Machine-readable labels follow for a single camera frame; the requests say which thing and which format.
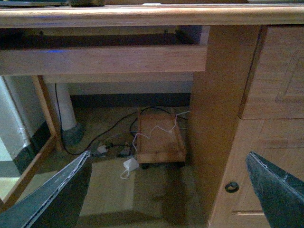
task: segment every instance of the wood grain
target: wood grain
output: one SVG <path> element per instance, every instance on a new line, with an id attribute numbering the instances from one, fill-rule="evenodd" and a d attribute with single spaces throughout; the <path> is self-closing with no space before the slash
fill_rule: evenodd
<path id="1" fill-rule="evenodd" d="M 229 157 L 259 31 L 259 26 L 211 26 L 206 72 L 194 74 L 191 161 L 206 222 Z"/>
<path id="2" fill-rule="evenodd" d="M 239 116 L 304 118 L 304 26 L 268 27 L 254 62 Z"/>
<path id="3" fill-rule="evenodd" d="M 138 119 L 138 127 L 141 134 L 150 136 L 150 131 L 159 126 L 166 131 L 174 126 L 175 116 L 168 114 L 142 114 Z M 159 163 L 159 162 L 184 162 L 186 148 L 181 138 L 181 133 L 176 123 L 172 133 L 167 133 L 161 129 L 151 132 L 151 138 L 138 135 L 137 138 L 139 163 Z"/>
<path id="4" fill-rule="evenodd" d="M 62 151 L 63 146 L 61 143 L 61 132 L 60 125 L 58 122 L 57 115 L 53 109 L 51 100 L 48 95 L 48 88 L 46 87 L 42 76 L 32 76 L 33 84 L 36 89 L 36 94 L 39 98 L 40 105 L 47 122 L 47 126 L 52 136 L 56 139 L 56 150 Z"/>
<path id="5" fill-rule="evenodd" d="M 193 72 L 43 75 L 43 80 L 45 83 L 177 82 L 192 81 Z"/>
<path id="6" fill-rule="evenodd" d="M 227 227 L 269 228 L 266 218 L 254 194 L 245 165 L 250 151 L 255 151 L 304 180 L 304 120 L 240 120 L 234 138 L 213 211 L 212 224 Z M 229 194 L 224 187 L 231 181 L 240 190 Z"/>
<path id="7" fill-rule="evenodd" d="M 42 162 L 47 158 L 47 156 L 53 151 L 56 145 L 56 137 L 51 136 L 46 144 L 41 148 L 40 152 L 35 156 L 33 161 L 25 169 L 15 186 L 7 194 L 4 199 L 4 209 L 7 210 L 15 204 L 18 198 L 23 193 L 24 189 L 29 184 L 30 180 L 34 177 L 38 168 L 41 166 Z"/>
<path id="8" fill-rule="evenodd" d="M 0 51 L 0 74 L 99 74 L 204 71 L 207 47 L 87 47 Z"/>
<path id="9" fill-rule="evenodd" d="M 0 28 L 303 23 L 303 4 L 175 4 L 0 9 Z"/>

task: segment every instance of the floor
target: floor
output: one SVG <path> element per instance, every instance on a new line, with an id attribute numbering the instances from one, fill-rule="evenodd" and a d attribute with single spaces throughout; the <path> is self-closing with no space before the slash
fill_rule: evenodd
<path id="1" fill-rule="evenodd" d="M 167 110 L 181 113 L 186 111 L 187 107 Z M 121 117 L 136 111 L 138 108 L 76 109 L 76 118 L 86 130 L 82 141 L 77 146 L 69 146 L 68 150 L 73 153 L 82 151 L 96 135 L 109 129 Z M 145 112 L 161 111 L 151 109 Z M 128 133 L 129 126 L 136 117 L 137 114 L 123 120 L 107 135 L 98 138 L 90 149 L 95 150 L 98 143 L 104 141 L 114 144 L 130 143 L 133 137 Z M 187 142 L 186 121 L 180 120 L 179 126 Z M 138 168 L 131 173 L 129 180 L 122 180 L 119 176 L 124 171 L 123 162 L 129 159 L 117 157 L 122 149 L 123 147 L 115 147 L 110 149 L 105 157 L 94 158 L 88 194 L 76 228 L 204 227 L 188 163 L 182 168 L 178 168 L 174 163 L 153 164 L 146 170 Z M 51 154 L 21 199 L 74 158 L 75 156 L 67 155 L 66 152 Z"/>

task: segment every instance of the wooden crate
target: wooden crate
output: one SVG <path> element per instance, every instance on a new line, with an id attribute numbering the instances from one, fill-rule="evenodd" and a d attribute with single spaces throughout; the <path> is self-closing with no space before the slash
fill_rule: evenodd
<path id="1" fill-rule="evenodd" d="M 169 114 L 142 114 L 138 118 L 138 132 L 147 136 L 137 137 L 137 161 L 139 163 L 184 162 L 186 148 L 181 138 L 178 124 L 167 133 L 159 128 L 170 130 L 174 126 L 175 116 Z"/>

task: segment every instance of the desk drawer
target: desk drawer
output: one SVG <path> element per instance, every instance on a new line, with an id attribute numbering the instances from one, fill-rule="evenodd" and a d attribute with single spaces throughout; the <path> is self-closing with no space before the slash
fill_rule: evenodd
<path id="1" fill-rule="evenodd" d="M 304 26 L 268 27 L 251 77 L 242 119 L 304 118 Z"/>
<path id="2" fill-rule="evenodd" d="M 1 75 L 204 71 L 207 46 L 175 34 L 29 36 L 3 45 Z"/>

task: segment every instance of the power cord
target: power cord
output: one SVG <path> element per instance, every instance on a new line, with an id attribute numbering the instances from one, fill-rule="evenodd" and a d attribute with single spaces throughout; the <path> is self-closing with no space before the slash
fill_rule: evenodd
<path id="1" fill-rule="evenodd" d="M 62 135 L 62 132 L 63 132 L 63 129 L 62 129 L 62 117 L 61 117 L 61 111 L 60 111 L 60 106 L 59 106 L 59 101 L 58 101 L 57 83 L 55 83 L 55 95 L 56 95 L 56 102 L 57 102 L 57 108 L 58 108 L 58 114 L 59 114 L 59 120 L 60 120 L 60 139 L 61 139 L 61 142 L 62 142 L 62 145 L 63 145 L 64 150 L 65 150 L 68 154 L 70 154 L 70 155 L 75 155 L 75 156 L 81 155 L 82 153 L 84 153 L 85 151 L 87 151 L 87 149 L 93 144 L 93 142 L 94 142 L 96 139 L 98 139 L 99 137 L 103 136 L 104 134 L 107 134 L 109 131 L 111 131 L 113 128 L 115 128 L 122 120 L 128 118 L 129 116 L 131 116 L 131 115 L 133 115 L 133 114 L 135 114 L 135 113 L 138 113 L 138 111 L 136 111 L 136 112 L 130 113 L 130 114 L 128 114 L 128 115 L 126 115 L 126 116 L 120 118 L 120 119 L 119 119 L 111 128 L 109 128 L 109 129 L 106 130 L 105 132 L 103 132 L 103 133 L 97 135 L 94 139 L 92 139 L 91 142 L 87 145 L 87 147 L 86 147 L 82 152 L 79 152 L 79 153 L 71 153 L 71 152 L 66 148 L 66 146 L 65 146 L 65 144 L 64 144 L 64 142 L 63 142 L 63 135 Z M 159 108 L 159 107 L 157 107 L 157 106 L 158 106 L 158 105 L 156 105 L 156 106 L 150 106 L 150 107 L 144 108 L 144 109 L 142 109 L 140 112 L 142 113 L 143 111 L 145 111 L 145 110 L 147 110 L 147 109 L 154 108 L 154 109 L 159 109 L 159 110 L 162 110 L 162 111 L 164 111 L 164 112 L 166 112 L 166 113 L 171 114 L 170 112 L 168 112 L 168 111 L 166 111 L 166 110 L 164 110 L 164 109 L 162 109 L 162 108 Z M 138 119 L 138 118 L 136 118 L 136 119 L 132 122 L 132 124 L 130 125 L 130 128 L 129 128 L 130 133 L 131 133 L 132 135 L 133 135 L 133 132 L 132 132 L 131 128 L 132 128 L 133 124 L 137 121 L 137 119 Z"/>

